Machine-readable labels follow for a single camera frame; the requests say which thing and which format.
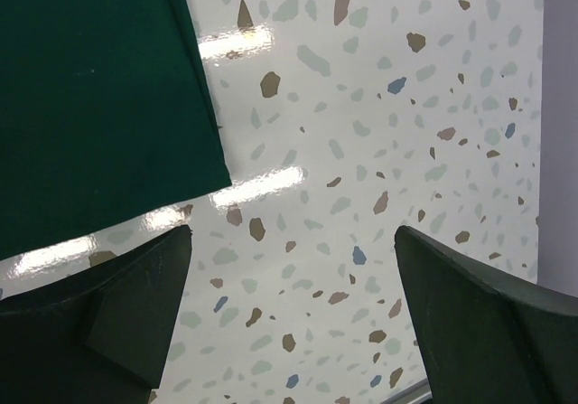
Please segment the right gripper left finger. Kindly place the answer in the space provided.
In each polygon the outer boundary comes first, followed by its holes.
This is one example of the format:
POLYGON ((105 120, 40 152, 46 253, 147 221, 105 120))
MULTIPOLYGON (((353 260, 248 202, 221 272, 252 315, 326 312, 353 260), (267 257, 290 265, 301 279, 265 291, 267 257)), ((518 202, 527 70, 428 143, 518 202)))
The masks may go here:
POLYGON ((182 225, 1 302, 3 403, 146 403, 159 388, 191 263, 182 225))

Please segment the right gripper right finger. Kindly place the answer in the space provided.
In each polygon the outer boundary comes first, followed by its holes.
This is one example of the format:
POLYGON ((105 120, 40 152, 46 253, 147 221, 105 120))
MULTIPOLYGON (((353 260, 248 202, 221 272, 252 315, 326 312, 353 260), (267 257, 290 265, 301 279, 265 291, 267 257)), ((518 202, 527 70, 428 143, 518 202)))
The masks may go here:
POLYGON ((575 403, 577 300, 395 234, 406 304, 435 403, 575 403))

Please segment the dark green surgical cloth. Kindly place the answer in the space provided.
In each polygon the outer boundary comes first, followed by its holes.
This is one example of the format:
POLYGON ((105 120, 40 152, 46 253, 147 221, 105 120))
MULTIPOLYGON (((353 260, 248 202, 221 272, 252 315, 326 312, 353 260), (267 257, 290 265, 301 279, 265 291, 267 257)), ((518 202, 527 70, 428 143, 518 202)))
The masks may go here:
POLYGON ((1 0, 1 256, 231 184, 186 0, 1 0))

